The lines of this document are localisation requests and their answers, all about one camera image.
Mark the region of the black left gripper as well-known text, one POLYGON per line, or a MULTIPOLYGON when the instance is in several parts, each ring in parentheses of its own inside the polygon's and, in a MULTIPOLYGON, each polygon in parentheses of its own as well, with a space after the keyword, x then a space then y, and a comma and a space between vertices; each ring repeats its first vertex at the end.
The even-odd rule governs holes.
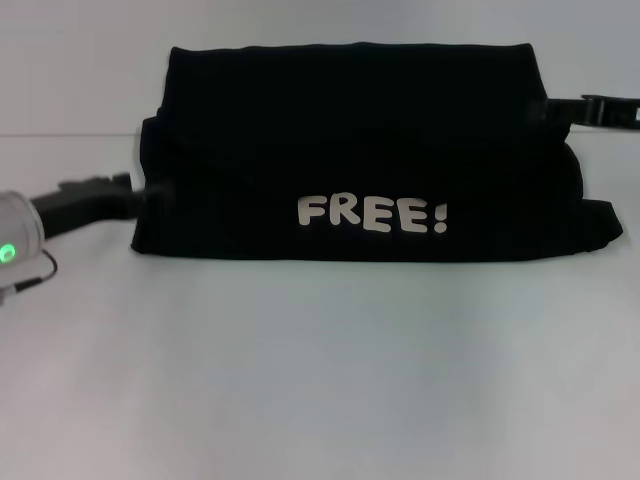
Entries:
POLYGON ((135 190, 131 175, 66 181, 54 192, 31 199, 45 236, 60 236, 93 223, 132 220, 152 198, 168 199, 173 184, 162 182, 135 190))

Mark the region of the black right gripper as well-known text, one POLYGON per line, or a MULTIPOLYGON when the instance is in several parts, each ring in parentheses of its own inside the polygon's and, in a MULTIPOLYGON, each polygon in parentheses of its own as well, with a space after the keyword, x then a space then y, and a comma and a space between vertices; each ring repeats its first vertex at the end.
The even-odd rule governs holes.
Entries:
POLYGON ((583 95, 582 99, 547 99, 530 104, 528 119, 606 129, 638 129, 639 99, 583 95))

